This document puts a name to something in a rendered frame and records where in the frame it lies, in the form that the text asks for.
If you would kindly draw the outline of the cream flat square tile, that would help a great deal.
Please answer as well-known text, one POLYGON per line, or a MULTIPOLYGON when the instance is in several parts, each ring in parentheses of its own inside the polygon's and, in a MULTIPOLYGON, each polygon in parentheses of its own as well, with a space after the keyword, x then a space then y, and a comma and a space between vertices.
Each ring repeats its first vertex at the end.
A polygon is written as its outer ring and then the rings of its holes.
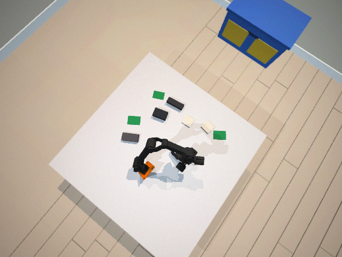
POLYGON ((202 129, 204 129, 205 132, 209 133, 214 126, 207 120, 207 122, 204 123, 204 125, 201 126, 202 129))

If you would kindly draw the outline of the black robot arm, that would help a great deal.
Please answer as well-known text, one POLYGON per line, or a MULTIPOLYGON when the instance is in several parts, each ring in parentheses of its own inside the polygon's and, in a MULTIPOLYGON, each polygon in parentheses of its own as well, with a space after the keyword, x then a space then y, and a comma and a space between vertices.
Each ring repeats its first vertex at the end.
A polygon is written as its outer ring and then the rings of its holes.
POLYGON ((196 156, 196 152, 194 149, 189 147, 182 147, 180 145, 174 144, 173 142, 168 141, 167 139, 156 138, 148 138, 146 142, 146 146, 139 156, 134 158, 133 168, 134 172, 140 172, 142 174, 146 174, 149 167, 144 164, 145 158, 149 153, 158 152, 159 150, 167 149, 175 152, 175 158, 180 159, 180 161, 185 162, 186 164, 194 163, 195 165, 204 165, 205 157, 196 156), (156 147, 157 141, 161 142, 161 145, 156 147))

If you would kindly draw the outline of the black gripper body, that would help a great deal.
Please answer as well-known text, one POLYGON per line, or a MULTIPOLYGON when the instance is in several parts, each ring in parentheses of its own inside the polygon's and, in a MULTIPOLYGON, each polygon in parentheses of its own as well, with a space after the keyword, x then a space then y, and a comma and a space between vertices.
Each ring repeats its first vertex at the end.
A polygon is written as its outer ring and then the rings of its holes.
POLYGON ((178 169, 178 170, 180 170, 181 172, 183 172, 184 170, 185 170, 185 165, 186 165, 186 163, 185 162, 183 162, 183 164, 181 163, 178 163, 177 165, 176 165, 176 168, 178 169))

